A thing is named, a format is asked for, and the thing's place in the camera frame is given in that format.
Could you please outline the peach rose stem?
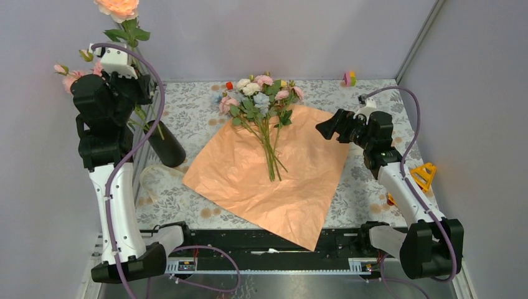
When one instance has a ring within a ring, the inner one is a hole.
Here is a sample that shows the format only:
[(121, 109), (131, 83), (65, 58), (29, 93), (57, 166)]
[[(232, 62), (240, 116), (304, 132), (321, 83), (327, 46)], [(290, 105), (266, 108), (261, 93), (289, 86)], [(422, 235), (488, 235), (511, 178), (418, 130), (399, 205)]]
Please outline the peach rose stem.
[[(151, 35), (149, 31), (140, 27), (139, 1), (95, 1), (94, 3), (102, 14), (111, 17), (118, 25), (116, 29), (103, 31), (104, 35), (112, 42), (121, 42), (138, 53), (139, 43), (148, 41)], [(157, 88), (158, 83), (150, 78), (146, 83), (147, 99), (143, 103), (138, 103), (134, 109), (138, 120), (130, 121), (132, 128), (141, 127), (148, 131), (153, 127), (154, 118), (159, 116), (159, 113), (154, 111), (154, 96)]]

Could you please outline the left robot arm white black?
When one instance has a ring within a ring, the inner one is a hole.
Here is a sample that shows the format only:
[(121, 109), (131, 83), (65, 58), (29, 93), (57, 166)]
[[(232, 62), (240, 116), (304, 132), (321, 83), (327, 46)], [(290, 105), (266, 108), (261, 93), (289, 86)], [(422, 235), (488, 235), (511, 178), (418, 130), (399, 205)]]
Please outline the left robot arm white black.
[(103, 247), (101, 261), (91, 269), (94, 282), (118, 284), (162, 275), (168, 246), (189, 254), (192, 237), (180, 227), (160, 228), (145, 241), (133, 201), (134, 134), (129, 119), (138, 105), (153, 102), (151, 76), (136, 78), (103, 73), (84, 75), (70, 91), (79, 114), (78, 152), (96, 192)]

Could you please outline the translucent cellophane wrap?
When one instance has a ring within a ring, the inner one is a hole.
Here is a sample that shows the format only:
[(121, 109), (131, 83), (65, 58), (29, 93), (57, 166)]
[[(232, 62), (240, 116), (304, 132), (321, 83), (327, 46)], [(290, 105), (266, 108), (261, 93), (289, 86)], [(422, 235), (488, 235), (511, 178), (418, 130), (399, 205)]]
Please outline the translucent cellophane wrap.
[(182, 179), (185, 172), (181, 168), (170, 168), (163, 164), (147, 166), (141, 172), (139, 183), (141, 189), (153, 203), (157, 203), (169, 193), (173, 188), (182, 186)]

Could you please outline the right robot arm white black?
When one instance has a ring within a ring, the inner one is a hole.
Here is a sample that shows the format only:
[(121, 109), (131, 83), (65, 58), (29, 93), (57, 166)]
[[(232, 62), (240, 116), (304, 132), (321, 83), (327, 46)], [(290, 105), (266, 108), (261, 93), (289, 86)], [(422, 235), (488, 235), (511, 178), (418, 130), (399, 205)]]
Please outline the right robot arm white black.
[(382, 111), (368, 115), (339, 109), (315, 128), (327, 140), (354, 143), (363, 150), (364, 164), (395, 200), (407, 223), (403, 233), (387, 224), (367, 222), (357, 240), (367, 257), (379, 250), (399, 259), (408, 278), (449, 282), (461, 271), (464, 229), (458, 219), (448, 219), (426, 197), (392, 145), (392, 116)]

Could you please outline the orange wrapping paper sheet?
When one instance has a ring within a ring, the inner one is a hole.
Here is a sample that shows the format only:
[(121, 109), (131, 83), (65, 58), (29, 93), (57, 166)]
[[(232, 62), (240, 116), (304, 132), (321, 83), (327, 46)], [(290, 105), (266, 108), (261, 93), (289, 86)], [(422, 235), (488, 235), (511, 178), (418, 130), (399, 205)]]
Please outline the orange wrapping paper sheet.
[(272, 131), (280, 173), (270, 179), (262, 143), (228, 121), (194, 158), (183, 184), (223, 209), (314, 250), (349, 152), (316, 129), (332, 116), (292, 107), (292, 124)]

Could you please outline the paper flower bouquet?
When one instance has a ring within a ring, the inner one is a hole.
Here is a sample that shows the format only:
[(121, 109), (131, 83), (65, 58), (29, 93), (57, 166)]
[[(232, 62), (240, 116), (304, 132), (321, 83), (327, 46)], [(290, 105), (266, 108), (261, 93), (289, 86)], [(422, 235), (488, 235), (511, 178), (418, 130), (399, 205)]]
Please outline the paper flower bouquet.
[(304, 100), (304, 92), (293, 80), (273, 79), (269, 72), (250, 75), (226, 85), (219, 97), (221, 114), (232, 118), (235, 126), (241, 126), (254, 135), (265, 152), (270, 181), (282, 180), (281, 172), (287, 171), (276, 149), (280, 131), (293, 122), (292, 104)]

